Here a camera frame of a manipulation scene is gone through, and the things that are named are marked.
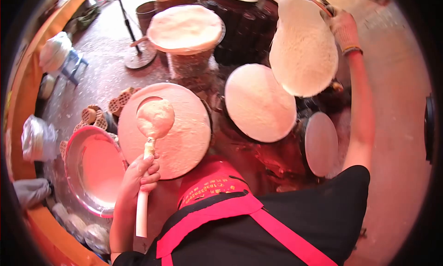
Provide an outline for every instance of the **white work glove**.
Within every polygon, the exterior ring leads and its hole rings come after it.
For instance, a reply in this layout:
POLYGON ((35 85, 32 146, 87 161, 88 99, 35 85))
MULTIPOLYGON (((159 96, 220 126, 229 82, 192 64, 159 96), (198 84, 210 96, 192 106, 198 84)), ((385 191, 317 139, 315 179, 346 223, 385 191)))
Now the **white work glove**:
POLYGON ((343 55, 355 50, 363 53, 358 42, 357 24, 352 15, 331 5, 328 5, 326 8, 332 13, 333 17, 329 17, 324 11, 320 11, 320 15, 331 29, 335 40, 341 47, 343 55))

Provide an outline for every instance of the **floor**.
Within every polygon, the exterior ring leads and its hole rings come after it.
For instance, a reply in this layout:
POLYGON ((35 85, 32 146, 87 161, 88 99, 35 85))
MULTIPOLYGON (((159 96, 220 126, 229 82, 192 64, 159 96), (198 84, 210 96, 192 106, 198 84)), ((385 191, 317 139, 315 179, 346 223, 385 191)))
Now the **floor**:
MULTIPOLYGON (((135 8, 150 0, 122 1, 136 38, 140 38, 135 8)), ((431 167, 425 161, 423 139, 425 97, 431 91, 429 77, 413 32, 394 2, 379 5, 370 0, 328 1, 351 12, 357 21, 376 113, 371 184, 363 222, 367 238, 358 241, 357 250, 346 265, 386 265, 411 230, 429 183, 431 167)), ((97 103, 106 108, 107 102, 128 86, 144 87, 169 81, 168 70, 159 58, 143 70, 127 70, 123 58, 131 51, 130 43, 117 2, 106 5, 88 30, 74 38, 75 48, 90 65, 79 86, 58 81, 43 112, 43 119, 58 130, 59 142, 69 139, 80 121, 80 111, 88 104, 97 103)), ((349 71, 343 60, 337 78, 349 84, 349 71)), ((350 111, 332 119, 340 141, 340 158, 330 177, 340 171, 346 155, 350 111)), ((225 144, 215 144, 213 151, 225 155, 254 192, 263 194, 269 190, 262 175, 264 167, 251 152, 242 152, 228 139, 221 138, 218 142, 225 144)), ((44 165, 44 173, 56 183, 56 199, 69 212, 78 214, 86 224, 110 227, 111 220, 88 213, 70 194, 60 156, 44 165)), ((179 186, 180 179, 162 181, 150 195, 148 238, 136 237, 136 251, 147 250, 165 220, 176 210, 179 186)))

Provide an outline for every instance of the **stand base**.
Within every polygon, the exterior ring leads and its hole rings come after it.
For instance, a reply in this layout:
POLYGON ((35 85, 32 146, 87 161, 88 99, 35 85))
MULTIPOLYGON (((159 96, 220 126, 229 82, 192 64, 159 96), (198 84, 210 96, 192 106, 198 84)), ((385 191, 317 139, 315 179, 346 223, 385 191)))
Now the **stand base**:
POLYGON ((147 44, 139 44, 141 53, 131 47, 130 52, 125 56, 125 66, 130 69, 139 69, 147 66, 157 55, 157 50, 147 47, 147 44))

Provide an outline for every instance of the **white bag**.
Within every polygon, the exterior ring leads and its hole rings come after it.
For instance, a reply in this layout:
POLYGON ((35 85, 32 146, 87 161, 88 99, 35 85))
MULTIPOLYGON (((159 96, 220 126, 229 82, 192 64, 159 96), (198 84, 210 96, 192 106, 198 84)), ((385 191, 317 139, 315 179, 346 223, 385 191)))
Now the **white bag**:
POLYGON ((22 151, 26 161, 48 161, 57 157, 57 132, 43 119, 30 115, 23 125, 22 151))

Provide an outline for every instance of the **red apron strap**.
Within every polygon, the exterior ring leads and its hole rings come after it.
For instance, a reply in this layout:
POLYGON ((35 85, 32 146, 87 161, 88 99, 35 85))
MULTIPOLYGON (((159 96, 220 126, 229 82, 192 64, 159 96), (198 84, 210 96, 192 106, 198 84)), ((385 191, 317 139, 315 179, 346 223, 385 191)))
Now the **red apron strap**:
POLYGON ((227 199, 207 208, 189 213, 179 223, 170 228, 162 239, 157 241, 157 259, 170 256, 188 233, 204 223, 222 218, 251 214, 262 207, 263 204, 249 193, 243 197, 227 199))
POLYGON ((308 266, 337 266, 327 255, 312 246, 308 241, 283 225, 263 209, 259 209, 250 215, 262 228, 308 266))
POLYGON ((173 266, 172 264, 172 255, 168 254, 167 256, 162 258, 162 266, 173 266))

